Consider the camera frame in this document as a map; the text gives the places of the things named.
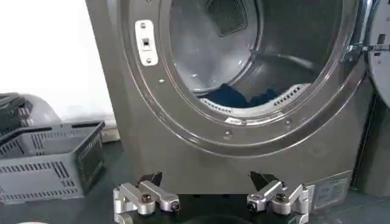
metal bracket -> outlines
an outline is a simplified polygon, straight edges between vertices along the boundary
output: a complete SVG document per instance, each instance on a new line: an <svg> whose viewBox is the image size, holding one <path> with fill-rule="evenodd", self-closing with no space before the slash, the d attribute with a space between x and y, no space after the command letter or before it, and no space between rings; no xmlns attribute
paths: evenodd
<svg viewBox="0 0 390 224"><path fill-rule="evenodd" d="M140 215L151 215L155 212L156 202L164 212L180 210L179 197L170 194L154 185L150 181L142 181L138 188L129 183L115 187L114 220L120 224L131 224L132 219L127 212L137 211Z"/></svg>
<svg viewBox="0 0 390 224"><path fill-rule="evenodd" d="M290 215L295 212L299 214L297 224L309 222L310 201L304 185L289 188L274 180L256 194L247 196L247 207L252 212L265 211L269 202L274 213Z"/></svg>
<svg viewBox="0 0 390 224"><path fill-rule="evenodd" d="M364 46L363 43L353 44L347 47L342 62L357 61L362 52L390 52L390 45Z"/></svg>

appliance door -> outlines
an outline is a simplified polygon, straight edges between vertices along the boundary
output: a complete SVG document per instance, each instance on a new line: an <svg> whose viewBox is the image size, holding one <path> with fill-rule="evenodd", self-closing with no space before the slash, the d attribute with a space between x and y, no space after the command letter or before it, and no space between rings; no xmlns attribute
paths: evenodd
<svg viewBox="0 0 390 224"><path fill-rule="evenodd" d="M365 42L366 56L374 86L390 107L390 2L374 2Z"/></svg>
<svg viewBox="0 0 390 224"><path fill-rule="evenodd" d="M116 31L127 73L169 130L208 153L264 156L312 135L356 91L364 62L341 61L359 1L232 2L225 15L219 1L119 1ZM238 24L224 27L230 17ZM244 106L204 97L223 84Z"/></svg>

dark floor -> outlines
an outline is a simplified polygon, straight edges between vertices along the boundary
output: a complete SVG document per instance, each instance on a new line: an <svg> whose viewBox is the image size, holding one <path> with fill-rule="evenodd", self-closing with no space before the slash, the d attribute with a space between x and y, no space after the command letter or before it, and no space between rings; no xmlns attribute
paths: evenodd
<svg viewBox="0 0 390 224"><path fill-rule="evenodd" d="M106 144L106 171L86 198L53 200L21 205L0 205L0 223L45 222L50 224L94 223L113 221L113 186L132 181L127 170L129 160L120 142ZM315 224L387 223L390 198L375 198L351 192L343 205L311 217Z"/></svg>

metal clamp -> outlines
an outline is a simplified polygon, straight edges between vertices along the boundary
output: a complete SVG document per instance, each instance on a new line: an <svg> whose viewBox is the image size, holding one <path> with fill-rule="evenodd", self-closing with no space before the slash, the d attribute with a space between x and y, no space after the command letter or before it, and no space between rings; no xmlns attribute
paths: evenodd
<svg viewBox="0 0 390 224"><path fill-rule="evenodd" d="M120 224L132 223L127 212L137 211L140 215L151 215L155 212L156 202L164 212L180 210L179 197L157 187L150 181L142 181L138 188L130 183L122 184L113 190L114 220Z"/></svg>
<svg viewBox="0 0 390 224"><path fill-rule="evenodd" d="M299 214L298 224L309 222L310 202L304 185L290 188L274 180L256 194L247 196L247 206L252 212L265 211L269 202L274 213L290 215L295 212Z"/></svg>

black object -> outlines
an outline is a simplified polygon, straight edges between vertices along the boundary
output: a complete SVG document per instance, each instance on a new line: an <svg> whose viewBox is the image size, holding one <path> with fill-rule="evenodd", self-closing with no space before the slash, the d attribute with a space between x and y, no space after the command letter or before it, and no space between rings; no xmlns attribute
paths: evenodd
<svg viewBox="0 0 390 224"><path fill-rule="evenodd" d="M244 95L235 88L228 86L228 84L222 84L217 90L201 96L200 98L208 99L225 107L250 108L268 103L276 97L277 93L273 89L268 89L262 95L255 96L250 100L250 102L248 102Z"/></svg>
<svg viewBox="0 0 390 224"><path fill-rule="evenodd" d="M142 181L150 181L152 184L156 186L160 186L161 180L163 179L163 173L161 172L155 172L152 174L143 175L140 180L137 182L136 187L138 187L139 183Z"/></svg>
<svg viewBox="0 0 390 224"><path fill-rule="evenodd" d="M279 180L272 174L256 173L254 171L251 171L249 176L257 191L260 191L271 181Z"/></svg>
<svg viewBox="0 0 390 224"><path fill-rule="evenodd" d="M134 224L287 224L295 223L295 215L277 215L271 210L250 212L247 195L179 195L181 210L168 214L156 209L150 216L130 212Z"/></svg>
<svg viewBox="0 0 390 224"><path fill-rule="evenodd" d="M218 28L220 37L245 29L248 26L242 0L207 0L205 10Z"/></svg>

